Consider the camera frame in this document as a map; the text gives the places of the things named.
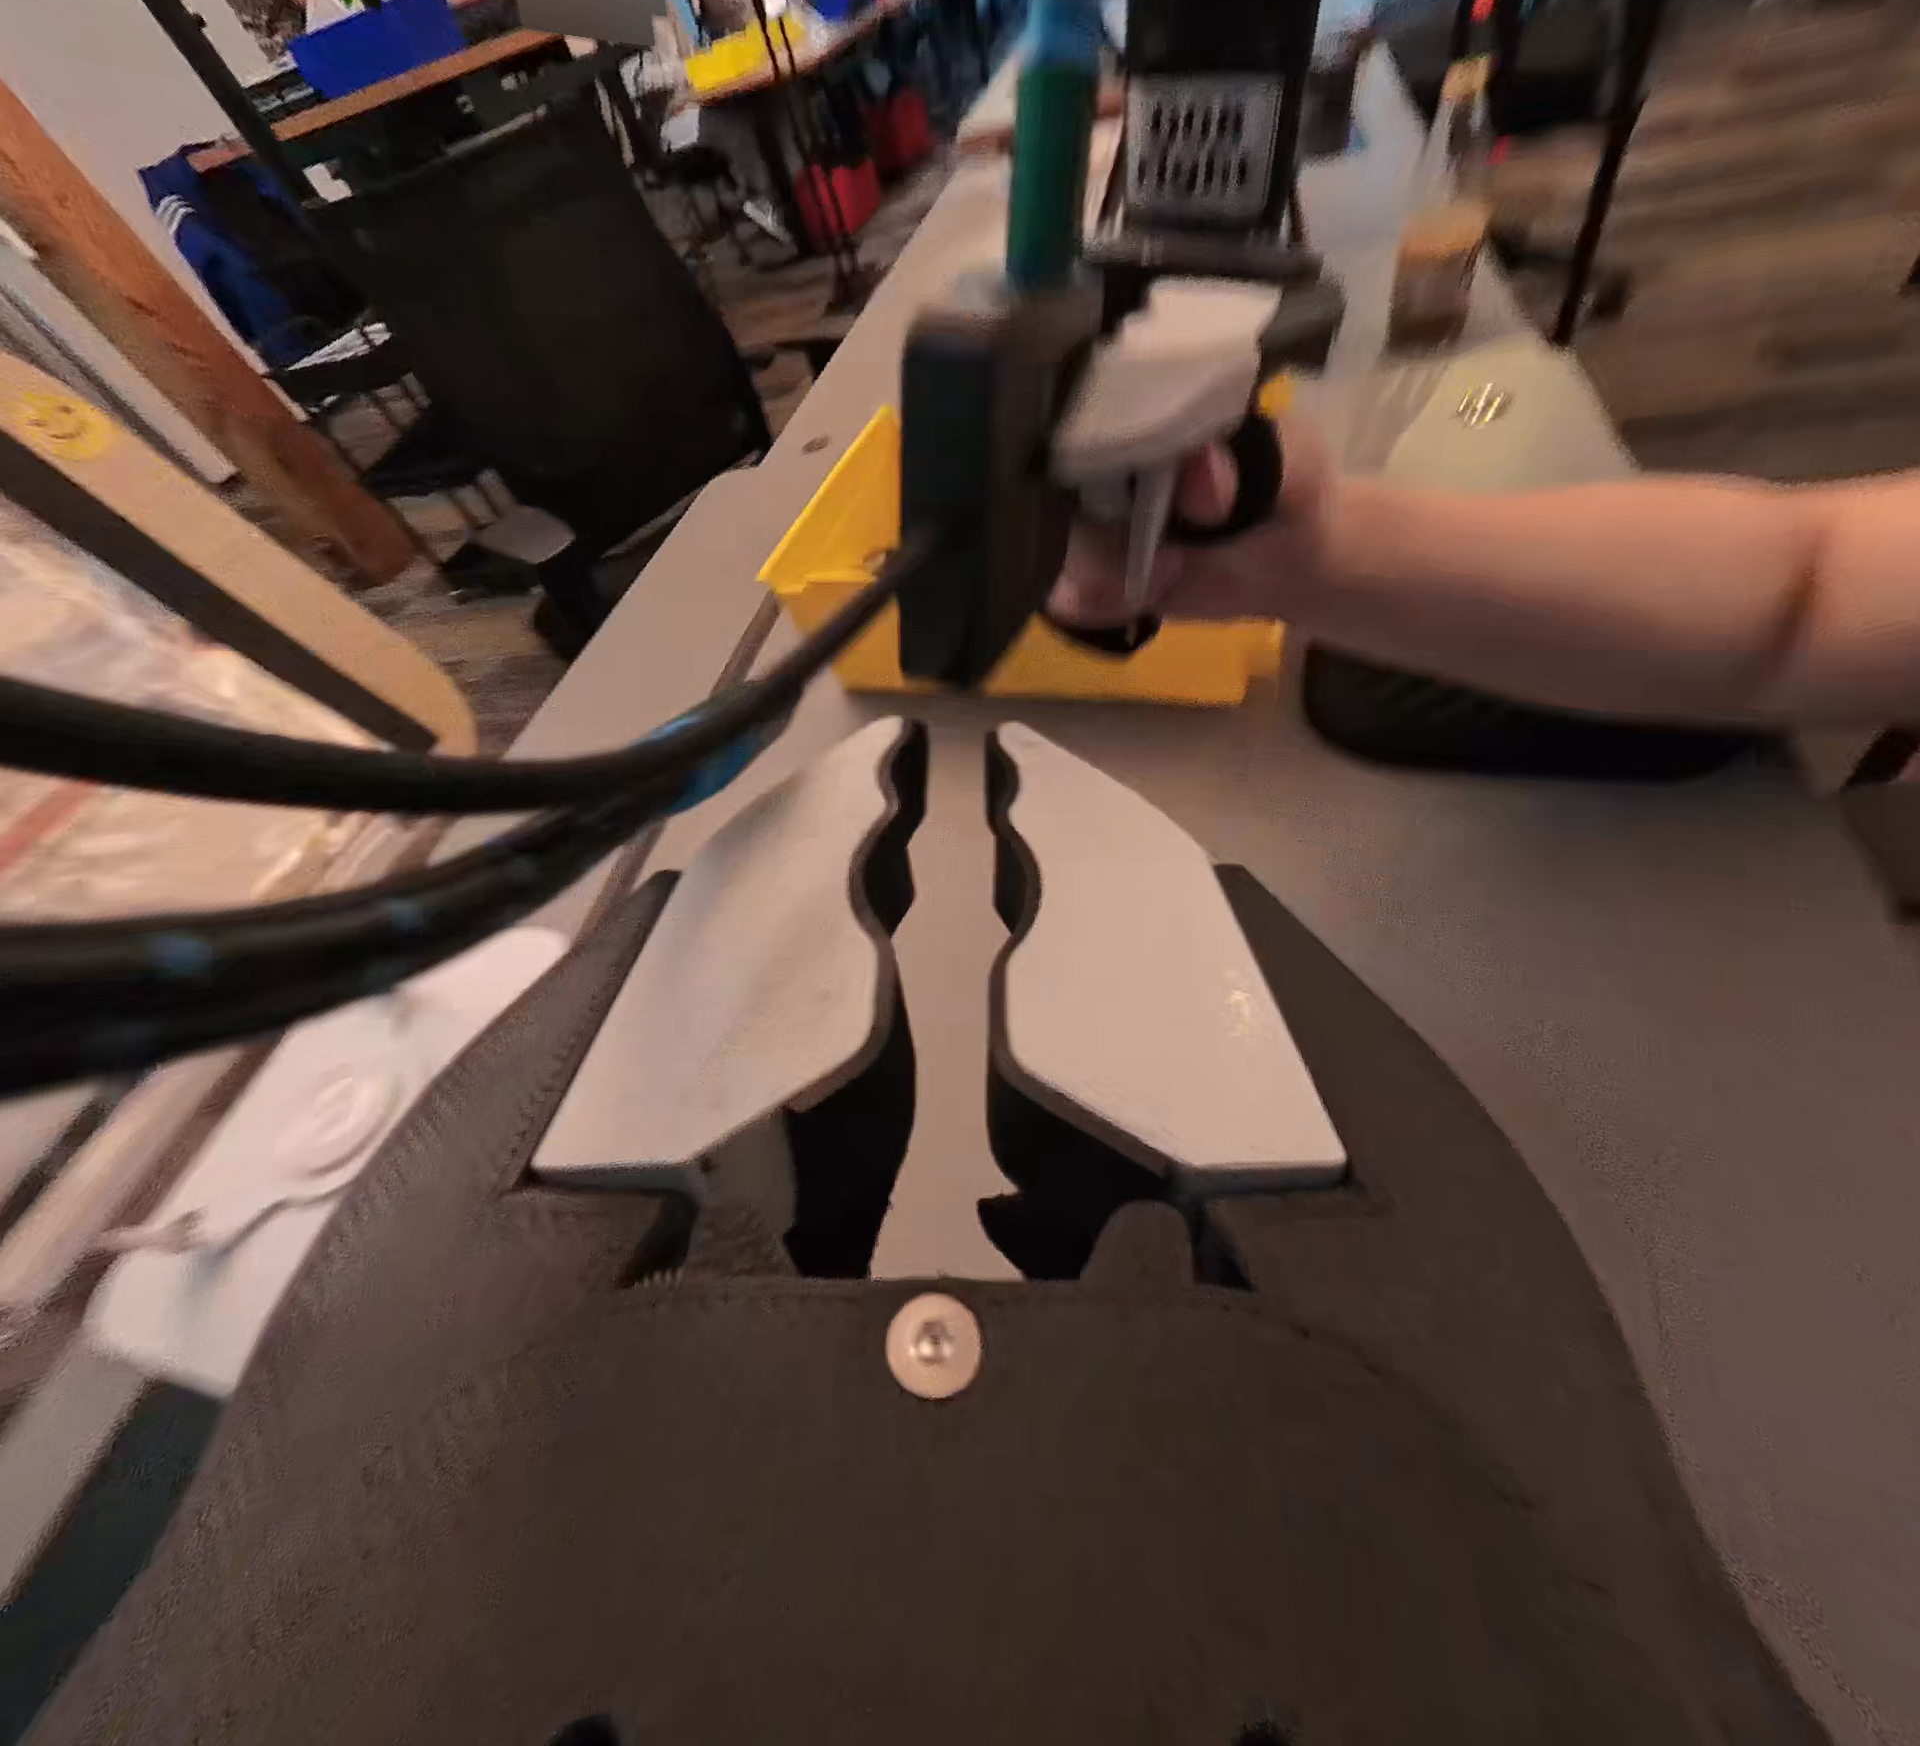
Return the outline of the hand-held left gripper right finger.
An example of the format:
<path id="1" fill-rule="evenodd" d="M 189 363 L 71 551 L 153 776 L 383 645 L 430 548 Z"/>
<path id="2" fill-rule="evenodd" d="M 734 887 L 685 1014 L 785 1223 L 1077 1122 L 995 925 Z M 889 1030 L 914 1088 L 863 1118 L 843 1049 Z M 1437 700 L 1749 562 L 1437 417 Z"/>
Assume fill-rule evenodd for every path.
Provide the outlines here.
<path id="1" fill-rule="evenodd" d="M 1347 1186 L 1351 1157 L 1222 868 L 1165 807 L 1008 719 L 987 737 L 995 834 L 977 1221 L 1023 1279 L 1077 1279 L 1121 1207 Z"/>

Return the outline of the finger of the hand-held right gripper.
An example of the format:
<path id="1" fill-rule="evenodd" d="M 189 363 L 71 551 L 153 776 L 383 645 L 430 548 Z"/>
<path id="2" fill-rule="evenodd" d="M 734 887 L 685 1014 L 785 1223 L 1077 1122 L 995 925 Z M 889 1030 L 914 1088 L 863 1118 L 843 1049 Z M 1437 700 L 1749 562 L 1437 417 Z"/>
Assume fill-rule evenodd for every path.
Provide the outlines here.
<path id="1" fill-rule="evenodd" d="M 1255 408 L 1261 341 L 1278 307 L 1278 286 L 1239 278 L 1152 283 L 1070 393 L 1045 480 L 1070 490 L 1106 485 L 1231 438 Z"/>

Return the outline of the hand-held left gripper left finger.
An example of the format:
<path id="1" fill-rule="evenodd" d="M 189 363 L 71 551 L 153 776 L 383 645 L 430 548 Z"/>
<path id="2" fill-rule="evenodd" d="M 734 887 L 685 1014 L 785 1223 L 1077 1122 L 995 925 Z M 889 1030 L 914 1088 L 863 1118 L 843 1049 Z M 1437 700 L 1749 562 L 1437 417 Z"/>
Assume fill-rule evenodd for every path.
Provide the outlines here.
<path id="1" fill-rule="evenodd" d="M 753 1210 L 803 1279 L 871 1279 L 914 1138 L 893 934 L 924 726 L 880 715 L 649 880 L 651 930 L 530 1176 Z"/>

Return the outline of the multiport adapter hub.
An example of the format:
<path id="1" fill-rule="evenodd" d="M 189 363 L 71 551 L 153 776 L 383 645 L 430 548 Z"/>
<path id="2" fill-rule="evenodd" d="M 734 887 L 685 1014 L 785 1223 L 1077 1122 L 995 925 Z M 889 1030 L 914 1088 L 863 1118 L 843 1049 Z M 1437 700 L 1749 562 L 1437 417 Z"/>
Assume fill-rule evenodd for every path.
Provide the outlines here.
<path id="1" fill-rule="evenodd" d="M 1053 436 L 1099 342 L 1099 286 L 1015 291 L 966 274 L 899 347 L 899 529 L 931 558 L 899 587 L 899 672 L 977 692 L 1040 615 L 1074 495 Z"/>

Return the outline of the yellow plastic bin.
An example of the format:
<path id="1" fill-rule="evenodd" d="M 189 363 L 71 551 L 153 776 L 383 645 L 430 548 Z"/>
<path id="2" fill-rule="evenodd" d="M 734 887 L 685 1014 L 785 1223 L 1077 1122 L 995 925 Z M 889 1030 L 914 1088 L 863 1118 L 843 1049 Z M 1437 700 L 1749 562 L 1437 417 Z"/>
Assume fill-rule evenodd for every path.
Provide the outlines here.
<path id="1" fill-rule="evenodd" d="M 761 564 L 761 587 L 797 630 L 823 630 L 899 543 L 899 414 L 880 402 L 797 527 Z M 1045 621 L 1030 621 L 999 667 L 990 700 L 1174 702 L 1239 708 L 1282 672 L 1278 621 L 1169 621 L 1136 655 L 1096 651 Z"/>

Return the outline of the black hub cable silver plug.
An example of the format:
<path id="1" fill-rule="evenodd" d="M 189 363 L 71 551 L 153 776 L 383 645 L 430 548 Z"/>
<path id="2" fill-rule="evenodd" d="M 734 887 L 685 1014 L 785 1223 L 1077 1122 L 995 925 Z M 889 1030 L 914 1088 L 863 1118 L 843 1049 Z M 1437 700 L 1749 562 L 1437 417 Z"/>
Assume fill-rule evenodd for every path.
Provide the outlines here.
<path id="1" fill-rule="evenodd" d="M 707 695 L 644 737 L 565 759 L 463 759 L 305 743 L 153 708 L 102 702 L 41 683 L 0 686 L 0 759 L 171 798 L 284 804 L 374 818 L 539 818 L 634 804 L 673 818 L 715 797 L 792 719 L 803 692 L 951 548 L 907 534 L 877 578 L 755 683 Z"/>

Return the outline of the person's right forearm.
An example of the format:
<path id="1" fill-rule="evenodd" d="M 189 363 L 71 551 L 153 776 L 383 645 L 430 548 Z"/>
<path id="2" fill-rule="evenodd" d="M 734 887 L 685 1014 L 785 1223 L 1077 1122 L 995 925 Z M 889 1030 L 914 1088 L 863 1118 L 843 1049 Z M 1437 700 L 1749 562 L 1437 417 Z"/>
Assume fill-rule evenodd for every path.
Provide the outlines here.
<path id="1" fill-rule="evenodd" d="M 1290 626 L 1519 702 L 1889 731 L 1920 702 L 1920 480 L 1323 495 Z"/>

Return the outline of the person's right hand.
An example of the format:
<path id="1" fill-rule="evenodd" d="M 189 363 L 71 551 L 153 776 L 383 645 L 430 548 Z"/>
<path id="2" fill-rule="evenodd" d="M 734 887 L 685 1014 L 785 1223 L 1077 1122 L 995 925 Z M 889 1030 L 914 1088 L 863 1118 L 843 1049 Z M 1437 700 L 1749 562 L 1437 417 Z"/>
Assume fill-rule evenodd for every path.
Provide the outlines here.
<path id="1" fill-rule="evenodd" d="M 1045 621 L 1074 635 L 1140 635 L 1152 615 L 1290 621 L 1314 613 L 1351 558 L 1347 534 L 1362 502 L 1357 502 L 1357 485 L 1307 414 L 1255 417 L 1255 436 L 1282 453 L 1267 516 L 1231 529 L 1239 456 L 1231 444 L 1192 453 L 1174 468 L 1174 513 L 1149 558 L 1136 558 L 1125 527 L 1084 516 L 1074 527 L 1041 607 Z"/>

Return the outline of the brown bottle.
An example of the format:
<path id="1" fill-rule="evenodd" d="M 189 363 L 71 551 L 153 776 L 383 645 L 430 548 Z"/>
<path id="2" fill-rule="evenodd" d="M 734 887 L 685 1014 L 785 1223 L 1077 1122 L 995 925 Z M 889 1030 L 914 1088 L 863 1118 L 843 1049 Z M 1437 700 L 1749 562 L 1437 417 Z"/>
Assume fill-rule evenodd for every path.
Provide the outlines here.
<path id="1" fill-rule="evenodd" d="M 1493 56 L 1446 65 L 1396 253 L 1385 347 L 1437 352 L 1466 333 L 1492 242 Z"/>

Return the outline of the white plastic sheet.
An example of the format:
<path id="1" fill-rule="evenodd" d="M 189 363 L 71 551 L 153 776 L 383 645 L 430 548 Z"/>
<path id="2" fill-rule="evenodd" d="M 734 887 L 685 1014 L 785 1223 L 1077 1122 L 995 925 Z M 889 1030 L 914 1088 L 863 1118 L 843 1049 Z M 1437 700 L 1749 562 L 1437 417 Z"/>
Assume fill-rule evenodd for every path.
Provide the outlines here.
<path id="1" fill-rule="evenodd" d="M 224 1400 L 328 1221 L 434 1078 L 565 956 L 539 925 L 290 1030 L 135 1228 L 86 1301 L 86 1344 Z"/>

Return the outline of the small yellow bin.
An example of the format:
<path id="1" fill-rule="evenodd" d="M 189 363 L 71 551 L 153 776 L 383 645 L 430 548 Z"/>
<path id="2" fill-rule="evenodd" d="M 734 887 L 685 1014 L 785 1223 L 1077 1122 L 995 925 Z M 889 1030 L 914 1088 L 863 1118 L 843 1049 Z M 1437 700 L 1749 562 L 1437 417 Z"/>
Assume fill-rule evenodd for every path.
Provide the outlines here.
<path id="1" fill-rule="evenodd" d="M 684 61 L 684 72 L 694 104 L 722 104 L 797 79 L 803 61 L 810 21 L 800 15 L 784 15 L 766 25 L 704 45 Z"/>

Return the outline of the black mesh chair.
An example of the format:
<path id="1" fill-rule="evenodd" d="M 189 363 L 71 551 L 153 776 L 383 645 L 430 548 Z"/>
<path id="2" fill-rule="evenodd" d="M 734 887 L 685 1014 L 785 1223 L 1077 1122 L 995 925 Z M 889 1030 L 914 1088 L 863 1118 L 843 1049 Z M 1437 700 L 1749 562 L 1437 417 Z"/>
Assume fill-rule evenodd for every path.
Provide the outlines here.
<path id="1" fill-rule="evenodd" d="M 597 564 L 773 447 L 593 85 L 305 209 L 430 408 Z"/>

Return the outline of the wooden board yellow sticker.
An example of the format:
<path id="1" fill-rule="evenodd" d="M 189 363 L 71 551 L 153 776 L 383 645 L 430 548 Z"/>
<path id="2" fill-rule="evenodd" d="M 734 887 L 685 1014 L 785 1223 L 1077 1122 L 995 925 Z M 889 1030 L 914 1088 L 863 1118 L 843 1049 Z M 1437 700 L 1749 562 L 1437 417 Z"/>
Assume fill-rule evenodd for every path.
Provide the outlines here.
<path id="1" fill-rule="evenodd" d="M 41 363 L 6 355 L 0 381 L 16 513 L 374 743 L 478 753 L 468 700 L 418 645 Z"/>

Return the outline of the blue storage box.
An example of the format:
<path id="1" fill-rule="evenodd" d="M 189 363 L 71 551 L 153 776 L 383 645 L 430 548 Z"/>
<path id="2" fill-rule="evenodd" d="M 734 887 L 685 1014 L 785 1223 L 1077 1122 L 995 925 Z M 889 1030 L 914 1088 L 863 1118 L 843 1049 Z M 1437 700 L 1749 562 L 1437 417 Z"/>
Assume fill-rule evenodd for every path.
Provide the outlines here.
<path id="1" fill-rule="evenodd" d="M 463 45 L 468 40 L 447 0 L 383 0 L 332 25 L 290 33 L 285 53 L 320 102 L 347 102 L 463 53 Z"/>

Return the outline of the blue striped jacket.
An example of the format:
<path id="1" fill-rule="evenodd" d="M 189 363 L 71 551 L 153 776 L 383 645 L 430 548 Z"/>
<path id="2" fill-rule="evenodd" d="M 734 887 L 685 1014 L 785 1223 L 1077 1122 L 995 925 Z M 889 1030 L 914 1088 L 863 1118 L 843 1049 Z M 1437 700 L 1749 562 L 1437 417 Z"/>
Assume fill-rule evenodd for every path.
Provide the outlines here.
<path id="1" fill-rule="evenodd" d="M 173 153 L 135 169 L 135 180 L 161 234 L 237 342 L 270 371 L 299 363 L 320 342 L 320 324 L 270 278 L 261 253 L 254 253 L 235 224 L 218 221 L 212 197 L 189 155 Z"/>

